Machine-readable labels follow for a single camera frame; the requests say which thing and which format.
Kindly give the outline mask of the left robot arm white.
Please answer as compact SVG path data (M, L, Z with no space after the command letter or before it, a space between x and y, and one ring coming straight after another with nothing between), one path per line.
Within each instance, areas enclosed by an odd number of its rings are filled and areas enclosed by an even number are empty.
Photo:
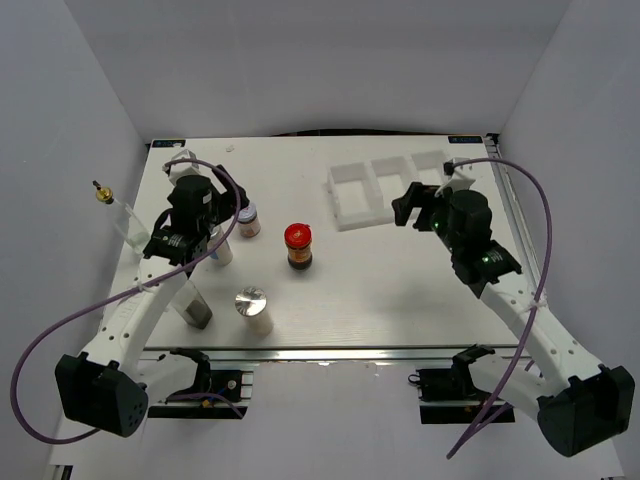
M198 330L213 317L190 276L214 249L209 243L212 229L235 224L249 200L223 166L212 172L222 191L201 174L176 181L170 206L157 218L143 250L132 292L78 355L58 361L55 379L67 419L129 437L150 406L172 396L210 395L211 367L201 351L175 347L153 363L141 366L139 361L168 307Z

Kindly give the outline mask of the white three-slot organizer tray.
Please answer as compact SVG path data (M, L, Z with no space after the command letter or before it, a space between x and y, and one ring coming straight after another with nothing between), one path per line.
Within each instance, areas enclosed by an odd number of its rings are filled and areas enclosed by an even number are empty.
M327 168L327 191L340 231L389 224L394 221L391 201L412 182L439 185L443 150L377 158Z

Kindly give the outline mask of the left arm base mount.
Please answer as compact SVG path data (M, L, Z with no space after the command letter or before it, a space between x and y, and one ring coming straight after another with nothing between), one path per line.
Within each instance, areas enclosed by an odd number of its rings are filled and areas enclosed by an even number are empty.
M150 406L152 419L241 420L247 412L253 385L252 373L228 367L213 367L208 355L175 348L170 355L196 366L190 384L168 399Z

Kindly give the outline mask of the white tube bottle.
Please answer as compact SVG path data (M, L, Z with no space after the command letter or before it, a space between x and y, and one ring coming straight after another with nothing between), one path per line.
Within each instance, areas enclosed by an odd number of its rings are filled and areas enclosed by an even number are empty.
M233 260L233 253L227 240L220 241L224 235L221 226L215 226L211 230L211 236L207 244L207 250L211 250L209 258L216 266L223 267Z

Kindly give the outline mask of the silver lid white shaker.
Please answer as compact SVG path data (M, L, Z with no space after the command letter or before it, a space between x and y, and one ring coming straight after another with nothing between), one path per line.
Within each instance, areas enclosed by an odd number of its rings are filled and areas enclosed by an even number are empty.
M234 306L256 335L267 336L272 332L274 323L268 311L268 299L264 290L255 286L244 287L236 294Z

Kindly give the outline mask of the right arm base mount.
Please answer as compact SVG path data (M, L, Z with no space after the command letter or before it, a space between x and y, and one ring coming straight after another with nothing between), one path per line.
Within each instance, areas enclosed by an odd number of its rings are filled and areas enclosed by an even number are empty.
M409 374L408 383L418 390L421 424L469 425L489 393L474 386L468 367L494 353L491 347L473 345L456 354L447 368L422 368Z

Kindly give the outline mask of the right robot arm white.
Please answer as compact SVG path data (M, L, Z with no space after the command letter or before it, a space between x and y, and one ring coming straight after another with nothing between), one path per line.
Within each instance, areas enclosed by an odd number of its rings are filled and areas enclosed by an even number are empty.
M494 349L475 345L452 361L451 384L459 396L497 391L501 400L535 420L565 457L628 429L633 377L622 366L606 367L535 300L520 264L492 238L492 211L484 195L413 182L391 205L398 226L413 210L419 212L414 229L437 235L459 280L523 341L539 370L511 368Z

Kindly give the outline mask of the red lid sauce jar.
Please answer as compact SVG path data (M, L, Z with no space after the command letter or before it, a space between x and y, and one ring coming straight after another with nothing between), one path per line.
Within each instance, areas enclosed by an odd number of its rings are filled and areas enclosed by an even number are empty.
M302 271L311 266L312 231L309 225L293 223L287 226L284 231L284 243L287 248L287 261L293 269Z

